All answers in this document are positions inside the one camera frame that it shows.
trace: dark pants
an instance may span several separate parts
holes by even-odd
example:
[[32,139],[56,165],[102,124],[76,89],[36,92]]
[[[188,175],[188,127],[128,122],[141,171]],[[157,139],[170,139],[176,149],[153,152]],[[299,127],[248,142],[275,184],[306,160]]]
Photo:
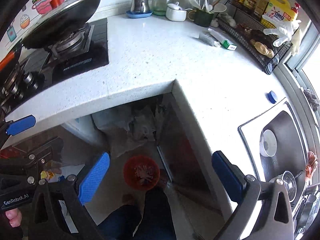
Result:
[[[143,218],[139,208],[124,205],[113,211],[98,229],[106,239],[176,240],[168,198],[160,187],[146,192]],[[134,230],[140,223],[137,232]]]

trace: kitchen sink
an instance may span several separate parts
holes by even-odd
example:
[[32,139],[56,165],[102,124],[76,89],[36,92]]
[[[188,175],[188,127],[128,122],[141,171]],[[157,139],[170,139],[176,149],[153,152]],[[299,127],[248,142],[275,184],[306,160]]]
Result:
[[[273,157],[260,154],[260,136],[265,130],[271,130],[276,136],[277,151]],[[300,125],[287,98],[268,111],[239,127],[239,132],[247,147],[255,176],[260,181],[272,178],[288,170],[295,176],[305,171],[308,164],[307,150],[302,138]],[[292,214],[297,212],[297,203],[302,199],[307,183],[305,172],[297,179],[297,195],[291,203]]]

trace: countertop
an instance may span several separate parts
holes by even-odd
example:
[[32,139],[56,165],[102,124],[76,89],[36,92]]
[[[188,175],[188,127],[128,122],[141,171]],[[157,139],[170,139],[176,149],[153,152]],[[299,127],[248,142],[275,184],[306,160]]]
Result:
[[254,174],[238,127],[273,106],[266,93],[273,90],[279,100],[287,94],[240,44],[235,51],[211,47],[198,39],[203,30],[165,17],[108,17],[110,64],[54,85],[10,113],[7,121],[32,114],[36,125],[5,146],[70,119],[171,92],[175,83],[212,152],[221,150],[244,174]]

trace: blue bottle cap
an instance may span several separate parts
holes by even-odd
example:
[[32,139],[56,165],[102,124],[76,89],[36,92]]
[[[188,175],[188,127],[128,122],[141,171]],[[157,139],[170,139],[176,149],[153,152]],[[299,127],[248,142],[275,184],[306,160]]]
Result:
[[268,99],[273,104],[275,104],[278,101],[276,93],[274,93],[272,90],[268,93]]

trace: blue tray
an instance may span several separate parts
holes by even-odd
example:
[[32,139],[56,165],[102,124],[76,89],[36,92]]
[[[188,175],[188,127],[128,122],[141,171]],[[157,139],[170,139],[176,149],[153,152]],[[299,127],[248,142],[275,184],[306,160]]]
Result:
[[129,18],[145,18],[145,17],[149,17],[152,14],[152,11],[148,11],[146,13],[139,13],[139,14],[134,14],[131,11],[126,11],[125,12]]

